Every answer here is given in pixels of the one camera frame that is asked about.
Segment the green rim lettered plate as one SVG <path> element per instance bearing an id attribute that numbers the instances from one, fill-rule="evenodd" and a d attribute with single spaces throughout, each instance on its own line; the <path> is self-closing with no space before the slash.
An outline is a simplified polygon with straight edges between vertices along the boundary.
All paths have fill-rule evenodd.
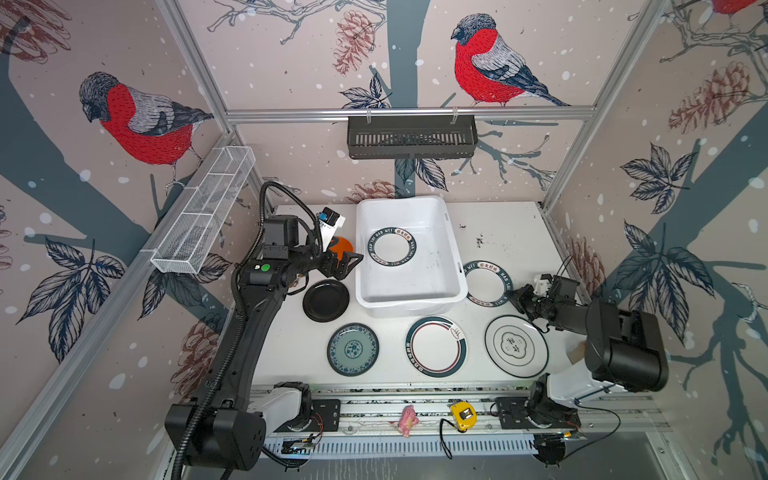
<path id="1" fill-rule="evenodd" d="M 464 265 L 468 284 L 467 298 L 474 304 L 496 308 L 508 302 L 513 288 L 510 275 L 496 263 L 475 260 Z"/>
<path id="2" fill-rule="evenodd" d="M 384 267 L 398 267 L 412 260 L 417 251 L 417 243 L 407 230 L 386 227 L 371 235 L 367 251 L 375 263 Z"/>

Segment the white plate black flower outline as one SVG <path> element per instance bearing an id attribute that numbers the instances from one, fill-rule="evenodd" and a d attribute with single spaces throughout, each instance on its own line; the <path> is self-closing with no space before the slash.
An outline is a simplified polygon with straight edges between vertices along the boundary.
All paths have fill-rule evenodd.
<path id="1" fill-rule="evenodd" d="M 486 327 L 484 339 L 492 362 L 513 377 L 538 377 L 549 363 L 544 334 L 520 316 L 502 315 L 493 319 Z"/>

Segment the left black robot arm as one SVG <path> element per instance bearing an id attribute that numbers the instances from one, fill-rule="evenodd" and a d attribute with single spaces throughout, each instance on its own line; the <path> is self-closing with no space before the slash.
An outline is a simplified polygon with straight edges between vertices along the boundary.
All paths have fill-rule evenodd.
<path id="1" fill-rule="evenodd" d="M 258 400 L 251 385 L 267 334 L 298 277 L 318 271 L 343 280 L 362 261 L 355 251 L 333 252 L 335 232 L 345 219 L 326 207 L 313 212 L 286 186 L 265 182 L 259 192 L 283 192 L 305 213 L 270 216 L 259 213 L 256 240 L 231 276 L 235 302 L 232 318 L 204 382 L 188 400 L 170 407 L 165 429 L 174 447 L 170 470 L 182 477 L 188 466 L 248 471 L 264 454 L 267 437 L 283 426 L 305 427 L 314 412 L 310 387 L 300 381 L 275 384 Z"/>

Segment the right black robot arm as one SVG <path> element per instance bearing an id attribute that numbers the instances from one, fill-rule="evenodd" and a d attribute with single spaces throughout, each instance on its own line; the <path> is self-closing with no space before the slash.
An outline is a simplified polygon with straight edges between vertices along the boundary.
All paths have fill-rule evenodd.
<path id="1" fill-rule="evenodd" d="M 578 424 L 577 408 L 597 393 L 658 392 L 669 378 L 659 322 L 655 315 L 627 311 L 598 298 L 586 305 L 576 301 L 579 282 L 545 274 L 546 292 L 531 284 L 507 293 L 515 309 L 533 321 L 585 337 L 584 357 L 568 369 L 540 376 L 526 410 L 531 422 Z"/>

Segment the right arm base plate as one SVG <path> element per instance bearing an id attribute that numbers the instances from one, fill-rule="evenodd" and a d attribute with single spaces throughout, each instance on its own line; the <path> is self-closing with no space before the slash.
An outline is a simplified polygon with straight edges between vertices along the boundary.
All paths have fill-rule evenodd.
<path id="1" fill-rule="evenodd" d="M 581 421 L 574 408 L 557 404 L 549 398 L 530 405 L 528 398 L 499 397 L 489 408 L 503 429 L 580 430 Z"/>

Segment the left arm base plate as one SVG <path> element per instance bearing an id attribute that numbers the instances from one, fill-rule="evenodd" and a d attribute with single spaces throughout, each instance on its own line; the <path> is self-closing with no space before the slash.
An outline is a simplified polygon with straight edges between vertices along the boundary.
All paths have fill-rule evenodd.
<path id="1" fill-rule="evenodd" d="M 312 401 L 312 411 L 306 421 L 286 422 L 280 433 L 337 432 L 339 429 L 341 402 L 338 399 Z"/>

